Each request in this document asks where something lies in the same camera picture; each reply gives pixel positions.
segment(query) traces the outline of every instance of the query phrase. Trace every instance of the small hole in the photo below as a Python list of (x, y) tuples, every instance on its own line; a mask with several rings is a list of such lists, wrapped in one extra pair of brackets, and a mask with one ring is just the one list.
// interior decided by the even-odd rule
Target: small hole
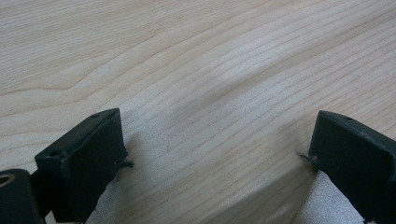
[(49, 154), (51, 157), (56, 157), (59, 156), (61, 154), (61, 150), (55, 150), (55, 151), (51, 151), (51, 153)]
[(15, 175), (0, 175), (0, 188), (11, 183), (15, 179)]

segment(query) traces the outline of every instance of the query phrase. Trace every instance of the black clamp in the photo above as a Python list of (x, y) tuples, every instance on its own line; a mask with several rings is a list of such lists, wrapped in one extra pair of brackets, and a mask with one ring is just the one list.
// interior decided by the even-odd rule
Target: black clamp
[(396, 223), (396, 142), (349, 117), (318, 113), (308, 159), (366, 222)]
[(126, 161), (120, 110), (84, 119), (35, 156), (37, 170), (0, 172), (0, 223), (85, 222)]

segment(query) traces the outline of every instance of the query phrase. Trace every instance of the light wood table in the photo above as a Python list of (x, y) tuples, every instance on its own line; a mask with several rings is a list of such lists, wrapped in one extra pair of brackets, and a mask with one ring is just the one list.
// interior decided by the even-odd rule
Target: light wood table
[(88, 223), (289, 223), (320, 109), (396, 137), (392, 0), (1, 1), (0, 49), (1, 170), (120, 108)]

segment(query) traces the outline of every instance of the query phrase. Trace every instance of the wooden surface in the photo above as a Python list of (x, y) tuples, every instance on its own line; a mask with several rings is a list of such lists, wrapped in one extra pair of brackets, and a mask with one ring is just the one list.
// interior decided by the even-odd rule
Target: wooden surface
[(396, 137), (392, 0), (1, 1), (0, 24), (2, 170), (121, 110), (135, 168), (88, 223), (304, 223), (320, 109)]

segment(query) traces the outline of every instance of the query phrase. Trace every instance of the black plastic clip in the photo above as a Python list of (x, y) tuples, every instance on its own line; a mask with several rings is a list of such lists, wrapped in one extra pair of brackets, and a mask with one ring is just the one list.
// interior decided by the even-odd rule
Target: black plastic clip
[(35, 156), (37, 171), (0, 173), (0, 223), (85, 222), (106, 186), (126, 161), (120, 110), (103, 111)]
[(309, 160), (366, 221), (396, 223), (396, 142), (349, 117), (319, 111)]

